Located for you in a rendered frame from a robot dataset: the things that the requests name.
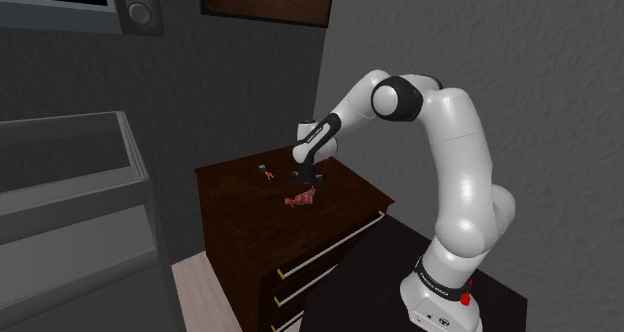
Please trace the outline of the red crumpled figure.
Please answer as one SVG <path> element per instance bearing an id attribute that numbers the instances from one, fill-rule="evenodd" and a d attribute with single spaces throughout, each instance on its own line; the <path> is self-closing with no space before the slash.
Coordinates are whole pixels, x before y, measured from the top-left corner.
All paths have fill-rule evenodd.
<path id="1" fill-rule="evenodd" d="M 316 188 L 311 187 L 309 190 L 296 195 L 294 198 L 285 198 L 284 203 L 291 208 L 301 205 L 311 205 L 314 201 Z"/>

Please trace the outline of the dark brown chest of drawers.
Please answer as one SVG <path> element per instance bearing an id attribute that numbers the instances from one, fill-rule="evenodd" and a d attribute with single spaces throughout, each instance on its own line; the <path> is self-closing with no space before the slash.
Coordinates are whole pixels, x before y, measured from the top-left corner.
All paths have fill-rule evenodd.
<path id="1" fill-rule="evenodd" d="M 284 332 L 302 317 L 307 296 L 394 202 L 329 158 L 313 203 L 291 208 L 284 199 L 309 188 L 290 183 L 296 167 L 285 147 L 196 171 L 206 256 L 242 332 Z"/>

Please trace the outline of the dark robot stand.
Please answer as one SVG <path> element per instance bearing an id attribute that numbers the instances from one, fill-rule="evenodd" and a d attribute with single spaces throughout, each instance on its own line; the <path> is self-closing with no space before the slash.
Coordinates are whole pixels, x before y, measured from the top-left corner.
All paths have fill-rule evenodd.
<path id="1" fill-rule="evenodd" d="M 383 216 L 308 295 L 300 332 L 426 332 L 409 320 L 399 287 L 429 243 Z M 527 332 L 525 297 L 479 270 L 472 279 L 484 332 Z"/>

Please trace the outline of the grey shelf cabinet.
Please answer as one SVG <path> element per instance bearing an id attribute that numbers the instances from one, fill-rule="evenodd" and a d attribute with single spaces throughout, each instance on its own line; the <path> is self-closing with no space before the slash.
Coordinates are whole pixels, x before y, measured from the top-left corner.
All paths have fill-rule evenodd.
<path id="1" fill-rule="evenodd" d="M 0 332 L 186 332 L 122 111 L 0 122 L 0 145 L 117 131 L 128 166 L 0 193 Z"/>

